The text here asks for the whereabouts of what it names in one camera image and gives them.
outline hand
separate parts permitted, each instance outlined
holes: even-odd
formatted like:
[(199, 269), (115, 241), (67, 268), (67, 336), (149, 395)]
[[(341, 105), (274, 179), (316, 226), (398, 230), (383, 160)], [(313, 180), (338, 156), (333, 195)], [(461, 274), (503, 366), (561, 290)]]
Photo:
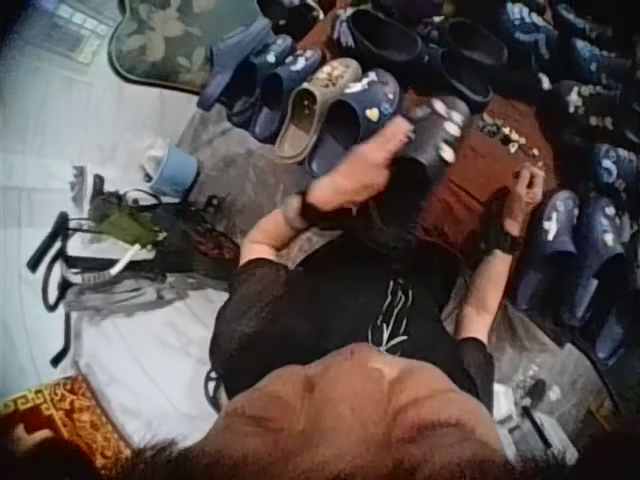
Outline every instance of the hand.
[(380, 193), (389, 182), (389, 166), (410, 138), (413, 126), (395, 117), (386, 127), (360, 145), (309, 187), (307, 201), (331, 212), (353, 208)]
[(516, 185), (504, 207), (503, 226), (511, 235), (522, 235), (529, 214), (542, 201), (544, 175), (542, 162), (535, 167), (525, 163), (518, 172)]

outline handle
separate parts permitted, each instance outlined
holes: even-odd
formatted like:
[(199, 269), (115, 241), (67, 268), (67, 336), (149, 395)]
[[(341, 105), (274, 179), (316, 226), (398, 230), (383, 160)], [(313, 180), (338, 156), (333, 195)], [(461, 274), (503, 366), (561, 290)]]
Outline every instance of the handle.
[(36, 273), (40, 264), (45, 259), (51, 248), (55, 245), (56, 241), (62, 236), (62, 234), (69, 228), (69, 214), (67, 212), (60, 212), (56, 217), (56, 221), (53, 222), (53, 227), (44, 240), (38, 245), (36, 251), (27, 260), (27, 269), (31, 273)]

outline black wrist strap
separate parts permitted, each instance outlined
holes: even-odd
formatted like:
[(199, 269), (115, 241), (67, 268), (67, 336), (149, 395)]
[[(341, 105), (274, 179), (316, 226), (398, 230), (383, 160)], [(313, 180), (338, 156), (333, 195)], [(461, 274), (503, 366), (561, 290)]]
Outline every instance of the black wrist strap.
[(353, 210), (350, 208), (325, 212), (307, 201), (307, 190), (302, 190), (298, 194), (302, 198), (300, 216), (311, 226), (321, 230), (339, 230), (344, 228), (345, 223), (353, 219)]

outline brown cloth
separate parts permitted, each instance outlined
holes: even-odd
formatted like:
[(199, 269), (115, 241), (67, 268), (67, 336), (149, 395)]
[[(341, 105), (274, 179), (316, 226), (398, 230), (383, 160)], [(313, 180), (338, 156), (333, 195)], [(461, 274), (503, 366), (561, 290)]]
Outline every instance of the brown cloth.
[[(300, 46), (321, 47), (329, 60), (339, 56), (330, 35), (334, 16), (335, 11), (327, 15), (309, 32)], [(410, 93), (407, 96), (406, 111), (423, 101), (424, 98)], [(464, 139), (456, 163), (434, 192), (422, 217), (420, 235), (424, 239), (436, 239), (445, 243), (467, 261), (478, 253), (480, 242), (477, 239), (485, 207), (496, 192), (513, 185), (514, 174), (523, 163), (542, 162), (547, 172), (545, 189), (549, 190), (557, 185), (553, 151), (540, 131), (535, 109), (494, 95), (487, 113), (493, 118), (504, 120), (505, 125), (527, 139), (529, 147), (537, 148), (540, 155), (532, 159), (521, 150), (510, 154), (498, 139), (489, 138), (478, 130), (472, 130)]]

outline man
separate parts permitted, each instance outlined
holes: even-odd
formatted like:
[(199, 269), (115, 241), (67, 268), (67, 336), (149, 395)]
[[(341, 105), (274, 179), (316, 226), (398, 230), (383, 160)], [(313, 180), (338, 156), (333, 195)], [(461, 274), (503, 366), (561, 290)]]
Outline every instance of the man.
[[(322, 247), (296, 271), (276, 262), (307, 227), (309, 211), (361, 205), (380, 193), (410, 132), (405, 120), (393, 120), (258, 222), (217, 317), (216, 331), (226, 333), (213, 342), (232, 345), (221, 366), (234, 398), (202, 440), (182, 450), (142, 449), (114, 478), (587, 478), (607, 470), (608, 459), (626, 459), (618, 470), (629, 465), (637, 436), (597, 445), (571, 472), (557, 462), (506, 460), (487, 409), (486, 345), (509, 252), (494, 249), (475, 272), (455, 338), (429, 300), (428, 272), (412, 262), (398, 267), (349, 239)], [(538, 168), (520, 171), (502, 219), (511, 235), (523, 233), (543, 180)]]

